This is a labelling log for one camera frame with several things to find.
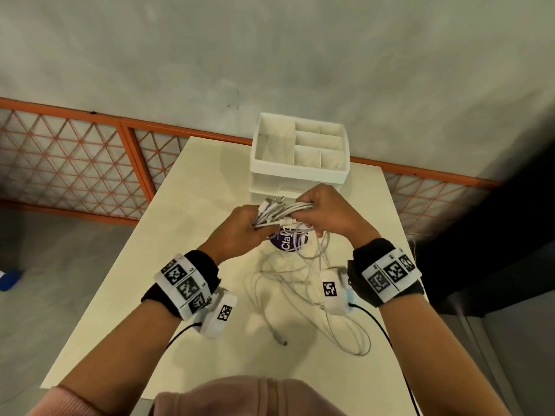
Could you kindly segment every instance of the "pink sleeve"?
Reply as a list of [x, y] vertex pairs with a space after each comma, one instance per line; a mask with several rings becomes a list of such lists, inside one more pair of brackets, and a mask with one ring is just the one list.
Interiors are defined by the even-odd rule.
[[101, 413], [75, 394], [53, 387], [27, 416], [101, 416]]

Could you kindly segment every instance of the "table top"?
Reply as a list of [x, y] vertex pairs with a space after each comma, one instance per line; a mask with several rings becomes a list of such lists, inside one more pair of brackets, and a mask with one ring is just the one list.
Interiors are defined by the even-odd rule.
[[[138, 305], [154, 274], [177, 252], [197, 248], [234, 207], [249, 202], [249, 153], [250, 147], [244, 145], [188, 141], [42, 388], [57, 385]], [[352, 163], [341, 193], [383, 237], [409, 251], [379, 167]], [[246, 295], [246, 280], [256, 273], [260, 258], [273, 251], [274, 246], [264, 242], [220, 266], [221, 285], [239, 298], [224, 333], [216, 340], [193, 330], [184, 333], [160, 360], [142, 397], [153, 399], [161, 391], [183, 392], [215, 378], [247, 374], [301, 379], [350, 415], [413, 414], [395, 355], [380, 329], [362, 312], [351, 315], [369, 333], [372, 348], [367, 356], [351, 356], [311, 326], [274, 282], [265, 281], [259, 290], [266, 296], [267, 318], [288, 340], [287, 346], [276, 343]], [[295, 253], [286, 254], [299, 259]], [[343, 237], [332, 235], [328, 255], [331, 265], [345, 265], [352, 247]], [[302, 308], [298, 302], [295, 305], [307, 316], [324, 324], [323, 311]], [[359, 303], [382, 321], [376, 309]], [[347, 346], [354, 343], [343, 317], [333, 317], [332, 323]]]

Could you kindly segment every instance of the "orange metal frame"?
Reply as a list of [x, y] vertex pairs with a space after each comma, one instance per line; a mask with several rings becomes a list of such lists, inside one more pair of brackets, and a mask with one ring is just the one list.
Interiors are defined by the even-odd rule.
[[[58, 106], [34, 104], [30, 102], [7, 99], [3, 97], [0, 97], [0, 108], [32, 112], [34, 114], [51, 115], [51, 116], [57, 116], [61, 118], [89, 121], [89, 122], [94, 122], [96, 124], [107, 124], [107, 125], [114, 126], [121, 138], [121, 142], [123, 143], [125, 151], [129, 156], [133, 170], [137, 175], [137, 178], [139, 180], [139, 184], [144, 193], [144, 196], [146, 197], [149, 203], [154, 198], [154, 195], [156, 194], [156, 189], [154, 188], [154, 183], [150, 177], [147, 164], [145, 163], [143, 154], [139, 147], [139, 143], [135, 136], [135, 132], [134, 132], [135, 129], [160, 132], [160, 133], [169, 134], [173, 136], [180, 136], [180, 137], [201, 137], [205, 139], [227, 141], [231, 143], [243, 144], [248, 146], [250, 146], [253, 143], [253, 140], [251, 139], [228, 136], [225, 134], [219, 134], [215, 132], [187, 129], [187, 128], [179, 127], [175, 125], [158, 124], [156, 122], [137, 120], [134, 118], [125, 118], [125, 117], [118, 117], [118, 116], [112, 116], [112, 115], [106, 115], [106, 114], [99, 114], [94, 111], [87, 112], [87, 111], [79, 111], [79, 110], [69, 109], [69, 108], [62, 108]], [[365, 164], [365, 165], [379, 166], [383, 169], [384, 172], [412, 175], [412, 176], [418, 176], [426, 179], [434, 179], [437, 181], [444, 181], [444, 182], [454, 182], [457, 184], [480, 187], [480, 188], [492, 189], [499, 186], [500, 184], [499, 182], [492, 181], [492, 180], [483, 180], [483, 179], [464, 176], [464, 175], [450, 174], [447, 172], [433, 171], [433, 170], [422, 169], [422, 168], [417, 168], [412, 166], [396, 165], [388, 162], [365, 159], [362, 157], [351, 156], [351, 162], [356, 162], [356, 163]], [[131, 220], [127, 218], [101, 216], [93, 213], [70, 211], [70, 210], [63, 210], [63, 209], [52, 209], [48, 207], [25, 205], [25, 204], [9, 202], [9, 201], [0, 201], [0, 203], [10, 207], [16, 207], [18, 209], [25, 209], [29, 211], [41, 211], [41, 212], [53, 213], [61, 216], [80, 217], [80, 218], [96, 220], [96, 221], [106, 222], [106, 223], [128, 224], [132, 226], [137, 224], [136, 220]]]

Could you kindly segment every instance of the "wristband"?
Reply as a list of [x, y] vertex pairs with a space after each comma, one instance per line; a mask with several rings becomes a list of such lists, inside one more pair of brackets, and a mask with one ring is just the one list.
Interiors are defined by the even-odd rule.
[[141, 299], [156, 300], [184, 321], [211, 301], [220, 284], [218, 266], [202, 251], [177, 254], [154, 275], [155, 284]]
[[422, 273], [391, 242], [379, 238], [353, 251], [348, 262], [349, 282], [355, 292], [375, 307], [406, 294], [423, 294]]

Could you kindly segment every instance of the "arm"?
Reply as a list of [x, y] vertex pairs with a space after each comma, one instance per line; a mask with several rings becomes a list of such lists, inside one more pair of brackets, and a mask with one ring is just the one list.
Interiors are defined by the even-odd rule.
[[[320, 184], [299, 201], [312, 209], [293, 217], [345, 236], [354, 249], [380, 237], [378, 231], [331, 186]], [[509, 416], [503, 402], [465, 349], [420, 294], [394, 298], [380, 306], [399, 365], [426, 416]]]
[[[277, 229], [253, 230], [256, 214], [257, 206], [234, 209], [198, 250], [216, 265], [249, 252]], [[103, 413], [130, 414], [180, 322], [161, 303], [145, 300], [73, 368], [60, 386]]]

